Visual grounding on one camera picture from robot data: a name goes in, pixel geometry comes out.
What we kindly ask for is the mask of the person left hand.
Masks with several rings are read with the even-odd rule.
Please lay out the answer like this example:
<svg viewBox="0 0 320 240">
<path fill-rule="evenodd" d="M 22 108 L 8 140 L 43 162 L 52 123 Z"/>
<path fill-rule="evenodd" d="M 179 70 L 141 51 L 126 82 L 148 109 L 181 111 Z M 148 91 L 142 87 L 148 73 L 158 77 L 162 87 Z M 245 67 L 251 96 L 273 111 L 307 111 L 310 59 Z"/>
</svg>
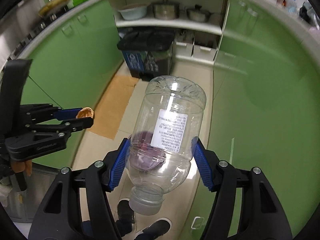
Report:
<svg viewBox="0 0 320 240">
<path fill-rule="evenodd" d="M 17 162 L 11 161 L 11 168 L 15 173 L 26 172 L 27 176 L 32 174 L 32 160 Z"/>
</svg>

